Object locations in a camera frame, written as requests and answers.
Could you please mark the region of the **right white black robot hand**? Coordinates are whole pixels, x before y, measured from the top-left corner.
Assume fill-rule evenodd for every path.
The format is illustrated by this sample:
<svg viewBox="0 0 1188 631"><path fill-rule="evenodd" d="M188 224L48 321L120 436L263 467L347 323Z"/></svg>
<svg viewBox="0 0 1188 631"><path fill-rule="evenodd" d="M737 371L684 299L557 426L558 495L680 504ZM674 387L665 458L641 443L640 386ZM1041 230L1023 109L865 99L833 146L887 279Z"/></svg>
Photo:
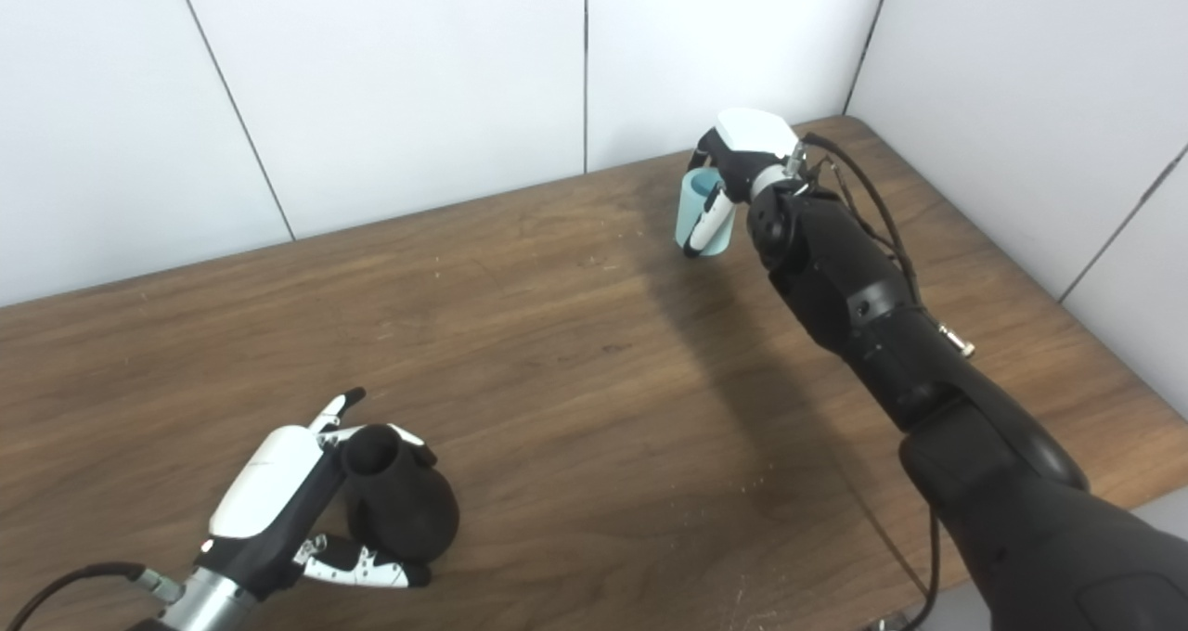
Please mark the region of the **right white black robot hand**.
<svg viewBox="0 0 1188 631"><path fill-rule="evenodd" d="M794 128L773 112L731 108L718 113L716 124L700 137L688 162L683 187L691 197L680 197L680 226L675 235L688 258L716 253L718 238L740 206L752 206L769 188L807 191L805 145Z"/></svg>

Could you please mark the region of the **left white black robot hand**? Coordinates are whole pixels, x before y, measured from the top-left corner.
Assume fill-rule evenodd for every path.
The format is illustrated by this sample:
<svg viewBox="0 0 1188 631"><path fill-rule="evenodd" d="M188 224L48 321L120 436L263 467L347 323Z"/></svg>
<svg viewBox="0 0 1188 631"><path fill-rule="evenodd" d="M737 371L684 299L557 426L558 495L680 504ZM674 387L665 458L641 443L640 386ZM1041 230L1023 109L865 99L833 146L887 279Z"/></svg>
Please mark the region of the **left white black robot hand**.
<svg viewBox="0 0 1188 631"><path fill-rule="evenodd" d="M255 602L301 579L405 589L432 580L461 509L432 449L392 423L345 427L354 387L263 438L208 522L196 572Z"/></svg>

